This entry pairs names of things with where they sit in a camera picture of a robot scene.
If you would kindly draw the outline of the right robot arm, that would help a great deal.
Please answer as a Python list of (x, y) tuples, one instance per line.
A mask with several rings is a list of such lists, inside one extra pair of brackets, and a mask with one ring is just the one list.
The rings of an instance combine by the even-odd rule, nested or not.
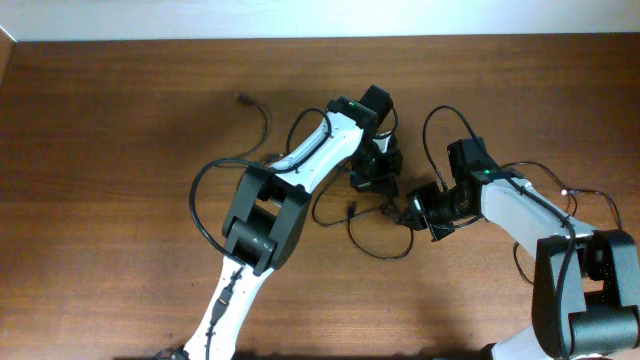
[(535, 260), (531, 323), (487, 345), (484, 359), (593, 359), (639, 346), (639, 261), (634, 239), (575, 219), (520, 174), (500, 167), (481, 138), (447, 148), (453, 188), (408, 196), (400, 224), (434, 240), (464, 218), (506, 231)]

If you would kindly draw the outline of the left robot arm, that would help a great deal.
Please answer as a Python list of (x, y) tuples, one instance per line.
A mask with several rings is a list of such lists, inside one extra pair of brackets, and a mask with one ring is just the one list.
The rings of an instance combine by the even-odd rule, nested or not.
[(319, 113), (318, 128), (283, 158), (241, 162), (246, 170), (222, 226), (224, 241), (214, 245), (223, 256), (218, 284), (195, 333), (172, 358), (233, 357), (261, 286), (293, 253), (312, 194), (334, 168), (350, 162), (352, 187), (385, 196), (380, 211), (394, 208), (402, 156), (393, 131), (379, 130), (397, 114), (391, 95), (372, 85), (360, 99), (333, 99)]

